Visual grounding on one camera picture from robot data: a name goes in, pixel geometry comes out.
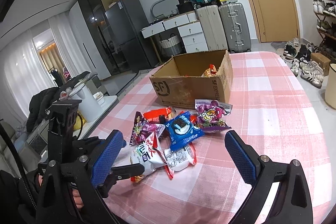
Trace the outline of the person's left hand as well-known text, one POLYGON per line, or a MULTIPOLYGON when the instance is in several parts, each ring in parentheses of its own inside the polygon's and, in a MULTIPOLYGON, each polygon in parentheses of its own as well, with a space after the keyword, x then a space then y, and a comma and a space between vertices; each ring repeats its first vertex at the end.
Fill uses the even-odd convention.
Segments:
MULTIPOLYGON (((43 176, 41 175, 38 175, 38 183, 39 183, 39 186, 41 187, 42 186, 42 182, 43 182, 43 176)), ((80 196, 80 193, 78 190, 76 189, 73 189, 72 190, 72 196, 73 196, 73 200, 75 202, 75 205, 78 209, 81 209, 83 208, 84 206, 84 203, 81 199, 81 196, 80 196)))

